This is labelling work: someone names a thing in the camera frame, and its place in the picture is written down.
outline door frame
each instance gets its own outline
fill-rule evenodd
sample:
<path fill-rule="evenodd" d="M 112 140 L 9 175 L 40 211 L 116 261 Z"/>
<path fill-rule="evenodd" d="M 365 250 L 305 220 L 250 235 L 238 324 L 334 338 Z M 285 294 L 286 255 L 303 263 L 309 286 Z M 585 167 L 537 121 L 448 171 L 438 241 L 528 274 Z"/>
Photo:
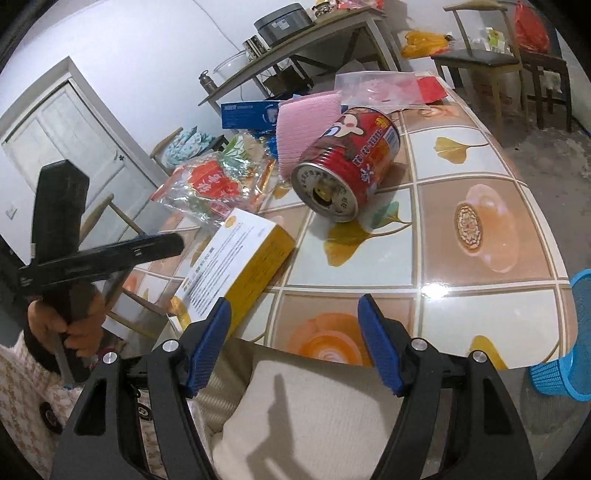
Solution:
<path fill-rule="evenodd" d="M 90 113 L 103 126 L 105 131 L 119 145 L 129 159 L 149 179 L 154 187 L 158 187 L 168 180 L 168 175 L 139 146 L 123 125 L 119 123 L 83 77 L 70 57 L 66 57 L 41 75 L 0 117 L 1 148 L 4 148 L 4 143 L 10 139 L 10 136 L 17 128 L 37 109 L 39 104 L 59 90 L 65 83 L 71 84 L 82 102 L 90 110 Z M 16 162 L 11 158 L 10 160 L 16 166 L 17 170 L 20 171 L 20 167 Z"/>

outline tiled tablecloth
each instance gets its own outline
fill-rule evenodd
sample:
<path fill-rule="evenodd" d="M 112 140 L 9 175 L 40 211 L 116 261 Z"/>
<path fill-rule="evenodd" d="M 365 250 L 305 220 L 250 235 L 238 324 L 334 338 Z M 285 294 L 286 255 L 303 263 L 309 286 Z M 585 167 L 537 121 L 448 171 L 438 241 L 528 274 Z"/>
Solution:
<path fill-rule="evenodd" d="M 567 272 L 534 196 L 511 159 L 451 90 L 438 105 L 392 114 L 402 148 L 357 220 L 334 224 L 293 190 L 260 215 L 297 250 L 236 335 L 280 350 L 354 364 L 370 360 L 356 322 L 371 293 L 446 353 L 486 351 L 498 368 L 565 355 L 577 336 Z M 166 306 L 209 236 L 172 215 L 187 248 L 137 268 L 126 288 Z"/>

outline wall socket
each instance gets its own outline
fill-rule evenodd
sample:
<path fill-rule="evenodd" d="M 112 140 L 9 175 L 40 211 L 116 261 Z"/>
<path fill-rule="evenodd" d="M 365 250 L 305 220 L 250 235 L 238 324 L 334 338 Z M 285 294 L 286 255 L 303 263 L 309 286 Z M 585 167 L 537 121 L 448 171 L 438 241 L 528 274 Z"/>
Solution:
<path fill-rule="evenodd" d="M 17 208 L 11 204 L 10 207 L 6 210 L 6 216 L 12 220 L 14 216 L 17 214 Z"/>

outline candy wrapper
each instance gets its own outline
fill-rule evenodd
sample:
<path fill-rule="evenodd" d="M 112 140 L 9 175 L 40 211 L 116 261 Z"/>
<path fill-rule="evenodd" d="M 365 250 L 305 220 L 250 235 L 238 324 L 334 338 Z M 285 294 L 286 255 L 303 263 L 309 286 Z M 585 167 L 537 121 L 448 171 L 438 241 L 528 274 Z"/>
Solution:
<path fill-rule="evenodd" d="M 274 188 L 274 165 L 265 145 L 239 134 L 224 152 L 201 155 L 177 167 L 152 200 L 215 229 L 235 207 L 257 212 Z"/>

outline blue gripper pad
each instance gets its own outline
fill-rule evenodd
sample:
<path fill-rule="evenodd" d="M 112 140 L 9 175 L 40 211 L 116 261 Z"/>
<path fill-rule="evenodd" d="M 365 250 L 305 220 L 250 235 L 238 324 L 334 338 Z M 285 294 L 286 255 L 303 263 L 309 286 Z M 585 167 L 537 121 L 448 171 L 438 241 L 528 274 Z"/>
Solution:
<path fill-rule="evenodd" d="M 201 341 L 191 356 L 187 388 L 193 395 L 207 386 L 213 367 L 222 350 L 232 321 L 232 308 L 226 299 L 219 299 L 204 322 L 208 322 Z"/>
<path fill-rule="evenodd" d="M 370 295 L 366 294 L 359 299 L 357 317 L 365 345 L 367 345 L 374 365 L 378 369 L 382 383 L 390 388 L 395 395 L 400 394 L 402 391 L 400 357 L 382 325 L 384 315 L 379 311 Z"/>

